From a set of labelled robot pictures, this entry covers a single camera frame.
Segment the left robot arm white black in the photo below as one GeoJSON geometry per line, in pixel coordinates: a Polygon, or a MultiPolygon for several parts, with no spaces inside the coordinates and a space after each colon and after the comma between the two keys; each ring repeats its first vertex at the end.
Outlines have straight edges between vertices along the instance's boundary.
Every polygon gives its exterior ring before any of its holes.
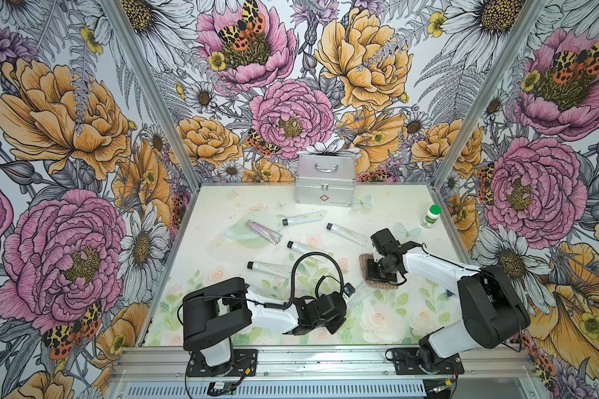
{"type": "Polygon", "coordinates": [[[335,334],[344,324],[355,288],[292,299],[290,305],[274,302],[252,291],[243,278],[232,278],[196,290],[184,297],[178,311],[183,348],[200,354],[210,367],[233,361],[231,337],[248,327],[283,335],[303,336],[324,328],[335,334]]]}

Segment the brown striped towel cloth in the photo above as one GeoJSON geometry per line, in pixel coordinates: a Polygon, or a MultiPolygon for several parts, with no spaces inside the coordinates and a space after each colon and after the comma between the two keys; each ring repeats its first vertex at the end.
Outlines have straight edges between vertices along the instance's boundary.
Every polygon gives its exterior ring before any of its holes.
{"type": "Polygon", "coordinates": [[[369,273],[369,266],[368,266],[369,261],[374,261],[374,257],[372,256],[372,254],[361,254],[361,256],[359,256],[359,263],[360,263],[362,278],[363,278],[364,283],[367,286],[369,286],[373,289],[384,289],[384,290],[395,290],[398,288],[398,286],[395,284],[389,284],[386,282],[379,282],[379,281],[372,280],[370,278],[370,273],[369,273]]]}

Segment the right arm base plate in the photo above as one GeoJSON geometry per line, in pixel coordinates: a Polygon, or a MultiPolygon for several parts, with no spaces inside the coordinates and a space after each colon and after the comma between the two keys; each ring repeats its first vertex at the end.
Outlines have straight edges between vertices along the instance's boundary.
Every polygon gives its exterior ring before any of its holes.
{"type": "Polygon", "coordinates": [[[427,349],[419,347],[393,347],[384,357],[393,364],[397,375],[461,375],[464,364],[459,354],[441,359],[427,349]]]}

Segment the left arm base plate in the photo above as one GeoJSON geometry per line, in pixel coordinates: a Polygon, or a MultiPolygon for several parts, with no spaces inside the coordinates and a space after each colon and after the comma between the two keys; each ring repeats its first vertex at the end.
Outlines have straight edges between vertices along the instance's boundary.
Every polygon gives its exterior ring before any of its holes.
{"type": "Polygon", "coordinates": [[[257,349],[232,349],[226,362],[205,356],[201,351],[191,353],[186,366],[187,377],[249,377],[256,373],[259,351],[257,349]]]}

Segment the white tube dark blue cap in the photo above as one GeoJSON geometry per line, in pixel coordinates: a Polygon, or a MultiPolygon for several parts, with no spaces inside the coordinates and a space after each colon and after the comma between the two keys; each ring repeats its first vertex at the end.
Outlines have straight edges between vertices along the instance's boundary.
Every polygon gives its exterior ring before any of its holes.
{"type": "Polygon", "coordinates": [[[355,308],[367,299],[371,294],[376,291],[376,288],[362,281],[353,289],[349,290],[347,294],[347,306],[349,309],[355,308]]]}

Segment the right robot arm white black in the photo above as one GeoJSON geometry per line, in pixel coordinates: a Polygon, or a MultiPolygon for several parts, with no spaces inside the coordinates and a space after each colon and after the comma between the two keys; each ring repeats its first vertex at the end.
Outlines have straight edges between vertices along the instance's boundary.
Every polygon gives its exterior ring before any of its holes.
{"type": "Polygon", "coordinates": [[[424,244],[399,242],[389,229],[370,236],[376,252],[364,261],[370,282],[396,287],[397,277],[415,274],[456,295],[461,319],[419,340],[418,367],[436,373],[443,362],[475,348],[492,349],[531,323],[512,280],[498,266],[472,266],[430,253],[424,244]]]}

